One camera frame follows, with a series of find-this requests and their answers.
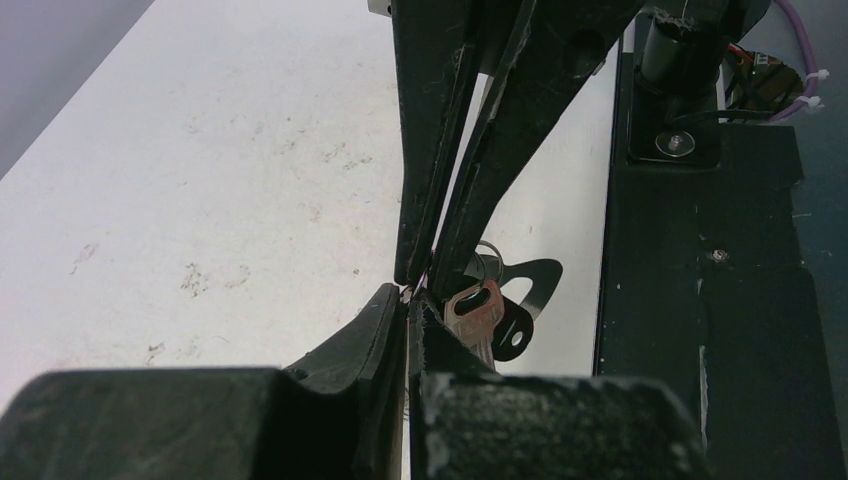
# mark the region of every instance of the white tabletop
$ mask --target white tabletop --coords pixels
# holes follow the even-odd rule
[[[485,235],[565,267],[502,372],[591,373],[614,58]],[[0,181],[0,410],[46,370],[297,360],[391,281],[401,177],[365,0],[156,1]]]

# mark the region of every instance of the purple wire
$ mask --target purple wire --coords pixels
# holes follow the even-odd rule
[[[813,52],[813,46],[810,45],[810,37],[807,36],[807,29],[804,28],[804,22],[801,21],[801,17],[798,15],[798,12],[789,3],[789,0],[773,0],[774,3],[783,10],[783,13],[786,14],[786,17],[789,19],[789,23],[792,24],[792,28],[795,30],[795,36],[798,37],[798,45],[801,47],[801,53],[804,55],[804,67],[807,69],[807,73],[816,73],[819,71],[819,66],[816,63],[816,55]],[[807,80],[807,87],[804,89],[804,96],[812,98],[816,94],[816,90],[819,87],[819,79],[818,77],[810,77]],[[781,110],[777,114],[775,114],[769,122],[779,122],[780,120],[784,120],[792,116],[798,110],[803,108],[804,102],[794,101],[792,105],[786,107],[786,109]]]

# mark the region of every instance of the purple cable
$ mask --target purple cable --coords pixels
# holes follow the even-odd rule
[[[786,14],[786,17],[789,19],[789,22],[792,24],[792,28],[795,30],[795,36],[798,37],[798,45],[801,47],[801,53],[804,55],[804,67],[807,69],[807,73],[816,73],[819,71],[819,66],[816,63],[816,55],[813,53],[813,47],[810,45],[810,37],[807,36],[807,29],[804,28],[804,22],[801,21],[801,17],[798,15],[798,12],[795,11],[795,8],[789,3],[789,0],[773,0],[774,3],[783,10],[783,13]],[[804,89],[804,96],[812,98],[816,94],[816,89],[819,87],[819,79],[818,77],[810,77],[807,80],[807,87]],[[796,100],[792,102],[792,105],[786,107],[785,110],[782,110],[775,114],[769,122],[779,122],[780,120],[784,120],[792,116],[798,110],[803,108],[803,102]]]

